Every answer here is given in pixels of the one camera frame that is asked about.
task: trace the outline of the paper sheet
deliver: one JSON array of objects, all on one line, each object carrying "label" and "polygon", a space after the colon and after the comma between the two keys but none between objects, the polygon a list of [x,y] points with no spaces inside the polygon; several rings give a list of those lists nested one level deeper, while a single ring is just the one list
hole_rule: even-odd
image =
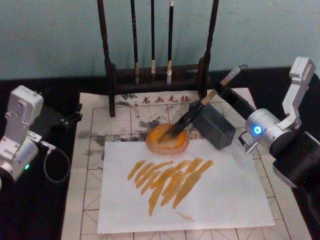
[{"label": "paper sheet", "polygon": [[[135,177],[127,180],[133,166],[140,160],[155,165],[173,160],[176,165],[194,158],[202,158],[203,163],[213,160],[214,164],[202,174],[175,210],[172,208],[174,198],[160,206],[160,196],[152,216],[149,216],[148,200],[152,190],[141,196],[141,188],[135,186]],[[274,224],[254,162],[235,144],[218,151],[206,139],[191,140],[184,153],[163,156],[150,152],[145,142],[105,143],[99,234]]]}]

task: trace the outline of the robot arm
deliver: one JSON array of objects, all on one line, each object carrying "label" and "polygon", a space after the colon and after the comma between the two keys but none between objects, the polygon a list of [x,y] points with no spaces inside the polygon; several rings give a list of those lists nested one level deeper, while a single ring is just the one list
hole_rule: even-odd
[{"label": "robot arm", "polygon": [[[218,84],[216,89],[220,97],[246,119],[245,130],[254,138],[253,144],[248,146],[239,137],[246,152],[252,151],[257,144],[268,149],[275,158],[272,166],[274,173],[291,188],[305,190],[310,210],[320,222],[320,142],[308,132],[300,130],[298,112],[315,69],[310,58],[295,59],[289,73],[291,85],[282,103],[286,114],[282,121],[267,109],[251,110],[247,102],[228,88],[222,89]],[[231,92],[229,95],[232,97],[225,95],[226,91]]]},{"label": "robot arm", "polygon": [[0,141],[0,171],[6,171],[15,181],[38,154],[37,146],[27,136],[43,103],[41,95],[22,85],[10,93],[7,124]]}]

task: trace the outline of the black robot arm segment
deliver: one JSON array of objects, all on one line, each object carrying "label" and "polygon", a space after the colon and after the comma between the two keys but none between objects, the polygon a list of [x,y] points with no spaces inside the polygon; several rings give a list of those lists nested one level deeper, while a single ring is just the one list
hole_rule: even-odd
[{"label": "black robot arm segment", "polygon": [[320,142],[301,132],[275,158],[274,173],[288,186],[303,189],[310,211],[320,223]]},{"label": "black robot arm segment", "polygon": [[236,110],[245,120],[255,111],[247,100],[227,86],[223,86],[220,82],[216,82],[214,86],[218,95],[225,100],[231,107]]}]

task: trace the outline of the calligraphy brush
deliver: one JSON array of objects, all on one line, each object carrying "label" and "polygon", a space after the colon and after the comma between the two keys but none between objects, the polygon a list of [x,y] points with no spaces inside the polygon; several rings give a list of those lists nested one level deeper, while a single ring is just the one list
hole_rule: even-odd
[{"label": "calligraphy brush", "polygon": [[[240,73],[241,67],[237,66],[233,69],[222,81],[221,84],[226,86],[238,73]],[[217,94],[217,91],[213,89],[209,94],[204,97],[195,107],[185,113],[172,127],[170,127],[159,139],[158,143],[167,142],[178,136],[200,113],[205,105]]]},{"label": "calligraphy brush", "polygon": [[172,29],[174,22],[174,0],[170,0],[169,3],[169,39],[168,39],[168,66],[166,70],[166,84],[168,87],[171,84],[172,79]]},{"label": "calligraphy brush", "polygon": [[156,73],[156,61],[155,61],[155,0],[151,0],[151,51],[152,51],[152,62],[151,62],[151,73],[152,77]]},{"label": "calligraphy brush", "polygon": [[135,0],[130,0],[130,3],[131,3],[132,31],[133,31],[134,77],[135,77],[135,84],[138,84],[139,83],[139,63],[138,63]]}]

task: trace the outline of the teal wall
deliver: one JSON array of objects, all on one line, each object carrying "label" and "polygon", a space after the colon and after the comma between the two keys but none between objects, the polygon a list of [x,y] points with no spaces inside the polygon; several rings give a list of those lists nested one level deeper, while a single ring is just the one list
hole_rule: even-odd
[{"label": "teal wall", "polygon": [[[129,0],[104,1],[111,60],[133,68]],[[135,0],[140,66],[151,63],[150,0]],[[172,61],[205,52],[212,0],[174,0]],[[155,0],[155,57],[167,64],[169,0]],[[211,70],[289,66],[311,57],[320,73],[320,0],[220,0]],[[95,0],[1,0],[0,79],[104,75]]]}]

